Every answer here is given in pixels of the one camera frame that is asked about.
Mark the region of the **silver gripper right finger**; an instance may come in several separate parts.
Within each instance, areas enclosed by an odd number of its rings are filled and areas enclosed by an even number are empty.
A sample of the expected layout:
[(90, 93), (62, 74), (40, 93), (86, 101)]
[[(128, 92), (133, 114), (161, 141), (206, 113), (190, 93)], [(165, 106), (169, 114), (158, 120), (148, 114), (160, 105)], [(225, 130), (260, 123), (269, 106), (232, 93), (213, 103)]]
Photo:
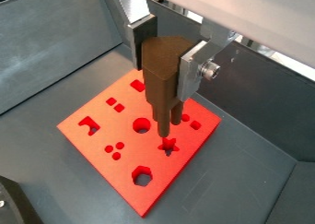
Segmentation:
[(212, 80), (220, 66), (212, 61), (238, 34), (208, 19), (202, 19), (200, 35), (205, 38), (181, 56), (177, 98), (185, 102), (198, 89), (200, 79)]

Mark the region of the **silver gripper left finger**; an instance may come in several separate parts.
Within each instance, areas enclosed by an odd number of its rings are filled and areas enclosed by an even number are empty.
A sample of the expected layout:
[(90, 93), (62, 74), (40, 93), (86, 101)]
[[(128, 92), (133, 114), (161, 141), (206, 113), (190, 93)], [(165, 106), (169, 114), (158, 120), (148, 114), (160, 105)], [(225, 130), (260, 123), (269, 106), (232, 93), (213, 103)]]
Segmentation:
[(130, 44), (133, 68), (141, 69), (141, 43), (157, 36), (157, 17), (149, 12), (146, 0), (117, 0)]

